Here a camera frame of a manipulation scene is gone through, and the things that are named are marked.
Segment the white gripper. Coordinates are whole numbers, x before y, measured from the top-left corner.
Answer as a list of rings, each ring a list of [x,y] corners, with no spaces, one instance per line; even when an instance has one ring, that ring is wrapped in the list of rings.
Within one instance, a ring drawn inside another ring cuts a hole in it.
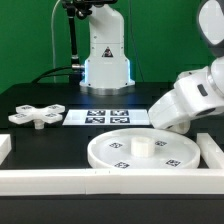
[[[175,89],[163,95],[149,109],[150,123],[156,129],[167,129],[170,126],[190,122],[193,118],[196,101],[177,92]]]

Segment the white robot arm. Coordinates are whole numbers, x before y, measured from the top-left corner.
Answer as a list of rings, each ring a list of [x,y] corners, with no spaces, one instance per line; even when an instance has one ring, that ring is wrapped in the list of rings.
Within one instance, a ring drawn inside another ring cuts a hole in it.
[[[80,86],[97,94],[115,94],[134,84],[124,54],[124,20],[104,1],[91,11],[90,55]],[[149,109],[150,123],[157,129],[224,113],[224,0],[203,0],[197,25],[215,60],[181,73],[173,89]]]

